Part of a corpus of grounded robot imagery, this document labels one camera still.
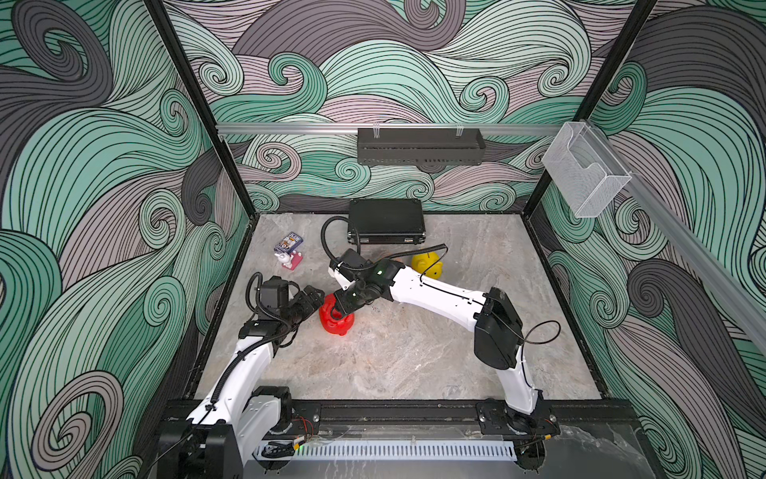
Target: clear plastic box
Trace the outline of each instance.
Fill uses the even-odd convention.
[[[630,181],[630,170],[607,137],[585,122],[564,123],[542,164],[576,218],[599,216]]]

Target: red toy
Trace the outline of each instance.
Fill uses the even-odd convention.
[[[351,329],[351,326],[354,326],[354,313],[344,318],[339,317],[340,313],[333,310],[335,301],[334,294],[325,297],[325,303],[319,308],[319,320],[322,322],[322,327],[328,333],[345,336],[349,329]]]

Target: yellow plastic object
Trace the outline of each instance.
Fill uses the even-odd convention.
[[[429,266],[434,264],[434,266],[428,270],[426,273],[426,276],[432,277],[433,279],[437,280],[441,277],[441,268],[444,266],[444,263],[439,261],[439,255],[436,253],[423,253],[423,254],[416,254],[412,257],[412,269],[416,270],[418,273],[422,273],[425,271]]]

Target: swirl pattern wall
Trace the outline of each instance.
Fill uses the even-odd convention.
[[[766,4],[669,3],[592,120],[766,309]],[[668,476],[763,477],[766,358],[641,206],[623,192],[578,220],[552,186],[532,220],[610,393],[633,403]]]
[[[679,0],[683,4],[692,0]],[[563,123],[633,2],[166,0],[219,122]],[[355,138],[229,136],[261,211],[419,198],[519,211],[549,139],[488,138],[472,167],[357,166]]]
[[[142,0],[0,30],[0,467],[136,477],[247,217]]]

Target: marble floor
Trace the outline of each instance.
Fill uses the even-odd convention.
[[[244,292],[250,276],[276,274],[311,284],[326,294],[338,289],[327,273],[329,260],[319,242],[328,215],[262,215],[197,390],[202,398],[231,358],[237,332],[250,317]],[[424,246],[446,243],[440,278],[471,290],[503,289],[524,323],[524,332],[545,320],[558,320],[556,341],[527,345],[527,375],[548,399],[599,399],[599,393],[518,215],[425,215]],[[273,246],[287,233],[303,236],[303,262],[282,268]],[[330,249],[340,255],[349,244],[346,224],[327,231]],[[404,245],[362,246],[376,259]],[[554,324],[535,331],[534,341],[555,333]],[[483,399],[502,398],[493,369],[473,355],[473,337],[447,318],[410,304],[384,299],[362,308],[345,336],[327,333],[315,313],[300,327],[292,346],[279,349],[261,381],[288,385],[299,399]]]

